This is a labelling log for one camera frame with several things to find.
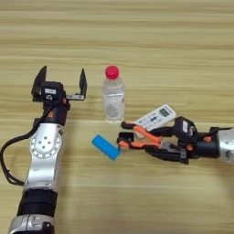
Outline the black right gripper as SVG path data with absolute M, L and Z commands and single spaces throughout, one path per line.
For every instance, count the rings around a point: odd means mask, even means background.
M 184 132 L 175 127 L 166 126 L 155 128 L 150 131 L 150 134 L 177 138 L 179 152 L 169 152 L 155 147 L 145 149 L 149 155 L 158 159 L 187 165 L 190 159 L 219 157 L 218 138 L 214 133 L 199 133 L 195 127 L 189 127 L 187 132 Z

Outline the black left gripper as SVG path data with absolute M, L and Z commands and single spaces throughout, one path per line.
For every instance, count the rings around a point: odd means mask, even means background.
M 31 95 L 33 101 L 41 100 L 41 85 L 46 80 L 47 67 L 44 66 L 36 75 Z M 59 101 L 43 100 L 43 114 L 34 120 L 34 125 L 40 123 L 55 123 L 64 126 L 70 110 L 70 101 L 84 101 L 86 98 L 88 83 L 85 70 L 80 73 L 80 94 L 65 95 Z

